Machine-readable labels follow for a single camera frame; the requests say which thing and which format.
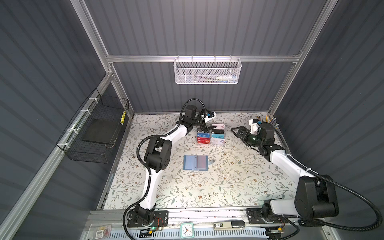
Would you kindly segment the clear acrylic card display stand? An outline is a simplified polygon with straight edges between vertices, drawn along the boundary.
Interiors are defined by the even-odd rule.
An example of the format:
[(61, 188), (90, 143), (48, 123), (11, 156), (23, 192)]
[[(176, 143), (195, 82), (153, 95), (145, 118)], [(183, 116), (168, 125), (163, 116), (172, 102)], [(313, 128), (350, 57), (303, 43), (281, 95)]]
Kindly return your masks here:
[(226, 144), (225, 130), (226, 126), (224, 124), (213, 123), (203, 128), (198, 127), (197, 143), (223, 147)]

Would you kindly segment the blue leather card holder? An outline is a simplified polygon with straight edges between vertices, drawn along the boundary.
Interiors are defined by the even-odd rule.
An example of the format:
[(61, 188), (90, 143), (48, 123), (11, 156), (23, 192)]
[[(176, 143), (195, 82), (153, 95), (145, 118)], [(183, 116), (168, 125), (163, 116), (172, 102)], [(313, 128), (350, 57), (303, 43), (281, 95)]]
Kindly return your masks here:
[(209, 166), (216, 161), (205, 155), (184, 155), (184, 171), (208, 171)]

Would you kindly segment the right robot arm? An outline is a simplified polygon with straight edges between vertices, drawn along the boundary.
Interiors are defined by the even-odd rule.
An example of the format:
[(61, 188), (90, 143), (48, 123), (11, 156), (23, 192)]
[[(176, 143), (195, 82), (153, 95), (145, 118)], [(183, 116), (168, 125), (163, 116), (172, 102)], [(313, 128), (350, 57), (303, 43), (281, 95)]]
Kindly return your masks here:
[(296, 184), (292, 199), (267, 200), (262, 207), (262, 216), (294, 216), (304, 220), (335, 217), (339, 205), (335, 186), (311, 174), (304, 166), (275, 142), (279, 135), (276, 128), (266, 122), (250, 121), (250, 128), (232, 128), (232, 133), (246, 146), (259, 152), (267, 161), (276, 165)]

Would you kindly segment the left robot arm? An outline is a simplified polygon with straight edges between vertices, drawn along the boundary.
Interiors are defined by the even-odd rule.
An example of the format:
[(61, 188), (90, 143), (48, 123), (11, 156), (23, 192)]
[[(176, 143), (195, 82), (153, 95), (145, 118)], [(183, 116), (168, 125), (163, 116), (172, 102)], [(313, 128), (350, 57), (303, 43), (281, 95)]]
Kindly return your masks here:
[(147, 170), (146, 186), (139, 202), (140, 208), (146, 211), (155, 208), (156, 192), (163, 171), (170, 163), (173, 144), (187, 136), (194, 127), (210, 131), (212, 127), (207, 126), (207, 123), (217, 117), (214, 111), (202, 109), (197, 113), (195, 106), (188, 105), (186, 108), (185, 114), (179, 116), (179, 120), (168, 132), (148, 136), (137, 147), (137, 158)]

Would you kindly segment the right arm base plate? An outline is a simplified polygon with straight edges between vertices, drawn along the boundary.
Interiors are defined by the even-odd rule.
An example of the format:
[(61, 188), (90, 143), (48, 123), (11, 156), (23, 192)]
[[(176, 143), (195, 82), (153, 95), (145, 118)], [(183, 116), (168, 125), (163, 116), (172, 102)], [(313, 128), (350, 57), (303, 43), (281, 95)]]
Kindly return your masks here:
[(263, 212), (262, 208), (247, 208), (246, 215), (249, 221), (249, 224), (286, 224), (287, 221), (284, 217), (266, 214)]

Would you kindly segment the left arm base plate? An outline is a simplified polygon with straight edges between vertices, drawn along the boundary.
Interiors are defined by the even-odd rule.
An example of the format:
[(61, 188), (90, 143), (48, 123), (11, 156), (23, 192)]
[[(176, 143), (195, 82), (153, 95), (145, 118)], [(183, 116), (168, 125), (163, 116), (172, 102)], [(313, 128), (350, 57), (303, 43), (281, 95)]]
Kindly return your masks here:
[(166, 227), (169, 220), (169, 211), (145, 211), (139, 213), (131, 210), (127, 215), (126, 226), (129, 228), (139, 227)]

